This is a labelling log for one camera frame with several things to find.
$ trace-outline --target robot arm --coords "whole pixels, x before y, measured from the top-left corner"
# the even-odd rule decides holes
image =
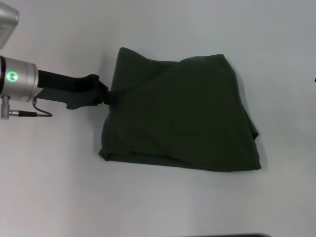
[[[0,97],[2,98],[1,118],[50,117],[51,114],[36,107],[37,99],[63,102],[67,109],[83,106],[115,103],[109,89],[99,81],[99,76],[91,74],[84,78],[72,78],[37,69],[32,63],[0,56]],[[33,101],[34,108],[46,113],[11,110],[9,100]]]

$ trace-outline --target black cable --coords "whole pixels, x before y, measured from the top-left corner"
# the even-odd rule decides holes
[[[34,99],[33,102],[32,102],[34,109],[36,109],[37,111],[40,111],[40,112],[42,112],[43,114],[45,114],[45,115],[39,115],[39,114],[37,114],[37,117],[52,117],[52,116],[53,116],[50,112],[41,110],[41,109],[39,109],[38,107],[36,107],[36,102],[37,102],[36,99]]]

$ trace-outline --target folded cloth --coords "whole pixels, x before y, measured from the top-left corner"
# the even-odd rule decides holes
[[[224,55],[149,60],[121,48],[102,132],[105,160],[203,169],[260,169],[258,132]]]

